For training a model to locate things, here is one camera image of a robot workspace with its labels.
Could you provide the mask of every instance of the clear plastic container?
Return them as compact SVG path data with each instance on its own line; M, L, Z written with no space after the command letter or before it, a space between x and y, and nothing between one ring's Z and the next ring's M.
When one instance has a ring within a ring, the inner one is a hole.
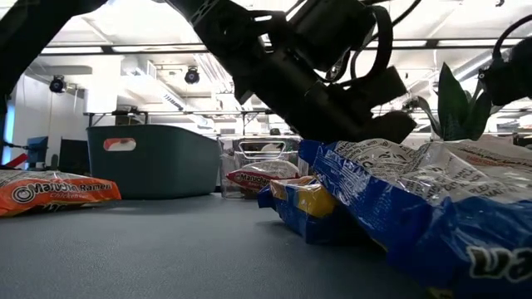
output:
M288 161L299 169L299 175L308 174L308 164L298 157L298 136L237 136L218 138L220 146L220 187L226 199L253 199L247 190L227 179L227 174L247 164L268 160Z

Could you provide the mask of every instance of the snack package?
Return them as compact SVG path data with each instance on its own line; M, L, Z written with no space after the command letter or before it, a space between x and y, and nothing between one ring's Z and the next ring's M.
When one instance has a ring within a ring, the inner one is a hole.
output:
M256 199L259 191L272 179L294 179L299 177L298 166L279 159L247 164L227 174L227 179L240 186L247 199Z
M259 193L259 207L272 208L310 244L345 244L367 239L349 212L312 176L272 180Z
M301 144L318 180L388 262L455 297L532 293L532 152L514 145L386 140Z
M0 217L121 199L116 184L54 171L0 170Z

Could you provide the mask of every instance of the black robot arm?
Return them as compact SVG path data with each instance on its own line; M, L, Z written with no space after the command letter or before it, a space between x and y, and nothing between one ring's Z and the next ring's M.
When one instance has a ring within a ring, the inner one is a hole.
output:
M248 11L230 0L164 1L186 18L233 77L237 100L244 103L257 95L303 138L328 142L380 137L401 142L413 130L415 122L406 114L373 118L371 113L371 108L406 93L395 68L387 67L393 33L383 8L357 0L307 0L287 21L284 12ZM104 2L17 1L0 22L2 32L10 28L0 40L0 62L12 70L6 80L2 76L0 92L10 92L70 17ZM331 70L350 51L361 51L376 25L379 49L370 74L335 84L316 73ZM271 47L261 39L265 34Z

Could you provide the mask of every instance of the maruchan ramen package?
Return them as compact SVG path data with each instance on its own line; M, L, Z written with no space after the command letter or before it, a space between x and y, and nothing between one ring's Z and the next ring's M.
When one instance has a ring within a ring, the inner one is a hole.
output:
M320 183L422 286L532 297L532 151L491 142L301 144Z
M272 208L310 244L346 244L366 234L349 212L312 176L272 180L259 193L259 207Z
M246 164L241 169L230 172L227 179L242 188L247 199L256 199L259 191L272 179L294 179L299 177L298 166L284 160L272 159Z
M60 172L0 170L0 217L121 199L116 184Z

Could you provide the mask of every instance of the table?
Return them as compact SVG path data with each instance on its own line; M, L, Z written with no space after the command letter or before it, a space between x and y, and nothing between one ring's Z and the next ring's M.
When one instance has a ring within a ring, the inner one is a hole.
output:
M218 195L0 219L9 298L425 298L368 247L307 245Z

